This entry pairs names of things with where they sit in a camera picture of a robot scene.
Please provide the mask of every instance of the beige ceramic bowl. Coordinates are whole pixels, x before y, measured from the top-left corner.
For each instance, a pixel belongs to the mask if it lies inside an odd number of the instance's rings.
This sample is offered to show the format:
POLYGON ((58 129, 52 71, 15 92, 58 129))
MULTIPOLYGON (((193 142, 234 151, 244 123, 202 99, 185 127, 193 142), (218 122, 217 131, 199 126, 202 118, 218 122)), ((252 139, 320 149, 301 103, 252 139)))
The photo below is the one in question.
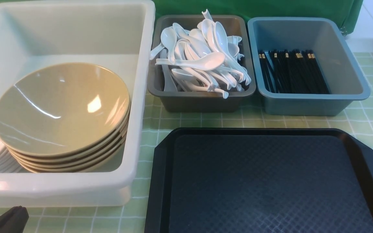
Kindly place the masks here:
POLYGON ((115 73, 88 63, 35 71, 0 99, 0 139, 26 155, 66 155, 90 147, 121 124, 130 97, 115 73))
POLYGON ((22 153, 19 153, 15 151, 12 148, 9 148, 11 153, 15 154, 15 157, 19 160, 26 160, 32 163, 47 163, 47 162, 64 162, 73 160, 76 158, 79 158, 84 155, 88 155, 90 153, 94 153, 99 151, 100 148, 105 147, 111 140, 116 138, 118 135, 120 135, 122 132, 127 131, 127 125, 129 123, 129 111, 123 120, 122 124, 117 127, 116 130, 114 130, 111 134, 109 134, 105 139, 100 140, 96 144, 92 145, 89 148, 86 148, 85 150, 79 150, 77 152, 73 152, 67 155, 61 155, 61 156, 46 156, 46 157, 39 157, 39 156, 32 156, 32 155, 25 155, 22 153))
POLYGON ((116 135, 112 140, 110 140, 110 142, 98 148, 98 150, 94 152, 90 152, 90 153, 82 152, 78 155, 73 155, 70 158, 63 158, 62 160, 54 159, 48 162, 34 162, 34 161, 30 161, 30 160, 19 157, 18 153, 13 150, 10 150, 10 152, 12 156, 14 156, 18 162, 31 168, 66 168, 66 167, 76 166, 79 164, 92 161, 95 158, 98 158, 104 155, 105 153, 110 151, 115 145, 125 140, 126 133, 127 133, 127 125, 118 135, 116 135))
POLYGON ((113 158, 119 152, 121 149, 123 149, 125 145, 125 140, 121 140, 117 145, 115 145, 111 150, 106 152, 104 155, 102 155, 99 158, 96 158, 90 162, 67 167, 67 168, 37 168, 37 167, 31 167, 27 166, 21 162, 19 162, 23 168, 26 170, 33 172, 33 173, 44 173, 44 172, 88 172, 93 169, 99 168, 102 165, 104 165, 107 161, 113 158))

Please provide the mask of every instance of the plastic container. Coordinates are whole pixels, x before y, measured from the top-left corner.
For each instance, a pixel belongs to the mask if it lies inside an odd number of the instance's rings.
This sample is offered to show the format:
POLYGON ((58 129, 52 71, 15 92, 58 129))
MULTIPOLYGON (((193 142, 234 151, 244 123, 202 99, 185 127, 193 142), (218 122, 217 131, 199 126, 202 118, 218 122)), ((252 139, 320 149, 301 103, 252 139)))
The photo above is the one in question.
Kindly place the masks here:
POLYGON ((141 142, 154 13, 149 0, 0 4, 0 97, 21 77, 40 68, 90 62, 117 73, 132 100, 126 146, 107 168, 88 173, 2 173, 0 207, 129 201, 141 142))
MULTIPOLYGON (((250 54, 247 29, 242 18, 235 15, 213 15, 214 21, 219 21, 225 28, 228 36, 241 36, 239 44, 240 53, 244 58, 239 62, 247 68, 252 79, 249 86, 244 87, 244 92, 229 92, 229 97, 223 99, 218 93, 206 92, 164 92, 164 77, 162 67, 151 61, 149 67, 148 90, 159 97, 168 112, 233 112, 238 109, 244 97, 251 96, 256 90, 254 79, 253 61, 250 54)), ((170 27, 174 22, 179 23, 186 30, 196 28, 198 23, 204 19, 202 15, 166 15, 159 18, 153 38, 153 48, 160 43, 160 34, 164 28, 170 27)))
POLYGON ((312 49, 331 94, 281 94, 265 89, 258 57, 253 59, 265 111, 271 115, 338 115, 370 89, 336 24, 322 18, 260 17, 248 22, 251 51, 312 49))

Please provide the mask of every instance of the green checkered tablecloth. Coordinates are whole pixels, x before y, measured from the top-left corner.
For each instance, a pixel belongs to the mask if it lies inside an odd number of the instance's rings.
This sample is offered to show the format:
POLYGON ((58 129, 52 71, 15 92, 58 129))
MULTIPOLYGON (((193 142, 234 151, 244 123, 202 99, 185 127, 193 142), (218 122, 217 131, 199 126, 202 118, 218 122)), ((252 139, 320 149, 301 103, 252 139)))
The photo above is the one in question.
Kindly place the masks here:
MULTIPOLYGON (((272 116, 259 99, 244 101, 233 113, 169 113, 146 94, 141 153, 133 197, 120 207, 28 208, 25 233, 143 233, 154 147, 178 127, 340 128, 373 148, 373 53, 355 54, 372 94, 335 117, 272 116)), ((8 209, 0 208, 0 215, 8 209)))

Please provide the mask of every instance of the black object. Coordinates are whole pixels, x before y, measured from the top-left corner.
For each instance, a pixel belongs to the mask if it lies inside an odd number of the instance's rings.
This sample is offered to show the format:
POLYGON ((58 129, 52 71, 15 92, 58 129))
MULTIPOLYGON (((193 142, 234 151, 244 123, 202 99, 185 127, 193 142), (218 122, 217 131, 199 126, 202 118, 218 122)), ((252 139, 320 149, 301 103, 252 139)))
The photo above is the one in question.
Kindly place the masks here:
POLYGON ((338 129, 179 128, 145 233, 373 233, 373 150, 338 129))
POLYGON ((330 94, 312 50, 260 50, 259 59, 266 90, 272 93, 330 94))
POLYGON ((27 221, 27 208, 13 207, 0 216, 0 233, 22 233, 27 221))

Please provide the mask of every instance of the blue plastic bin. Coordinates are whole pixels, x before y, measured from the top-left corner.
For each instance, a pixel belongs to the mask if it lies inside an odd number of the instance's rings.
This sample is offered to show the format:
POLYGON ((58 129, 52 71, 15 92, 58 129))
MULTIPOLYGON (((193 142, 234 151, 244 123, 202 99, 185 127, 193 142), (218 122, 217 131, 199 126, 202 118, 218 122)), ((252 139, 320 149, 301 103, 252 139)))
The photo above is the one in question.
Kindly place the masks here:
POLYGON ((336 24, 322 18, 259 17, 248 23, 258 90, 271 115, 338 115, 370 89, 336 24), (330 94, 281 94, 266 90, 258 50, 312 49, 330 94))

